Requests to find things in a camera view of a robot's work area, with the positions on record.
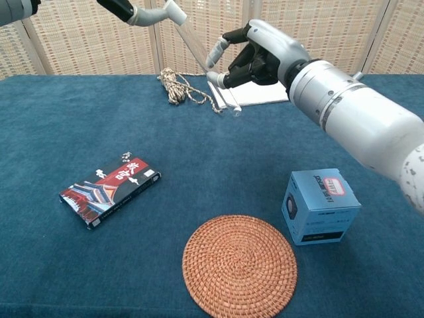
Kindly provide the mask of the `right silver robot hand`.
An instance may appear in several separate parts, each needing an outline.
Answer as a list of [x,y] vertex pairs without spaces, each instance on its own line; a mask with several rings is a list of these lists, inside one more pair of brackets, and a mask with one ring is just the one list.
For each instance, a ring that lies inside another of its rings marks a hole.
[[302,67],[311,60],[301,43],[260,19],[251,19],[246,26],[226,32],[206,57],[212,68],[231,44],[246,42],[227,73],[209,71],[207,79],[216,87],[229,89],[253,82],[272,85],[280,82],[287,90]]

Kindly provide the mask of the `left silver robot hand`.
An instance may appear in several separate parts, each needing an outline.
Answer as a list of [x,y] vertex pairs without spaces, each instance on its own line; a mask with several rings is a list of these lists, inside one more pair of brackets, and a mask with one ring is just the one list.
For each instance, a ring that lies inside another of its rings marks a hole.
[[127,0],[97,0],[97,2],[131,26],[149,27],[170,17],[165,9],[143,9]]

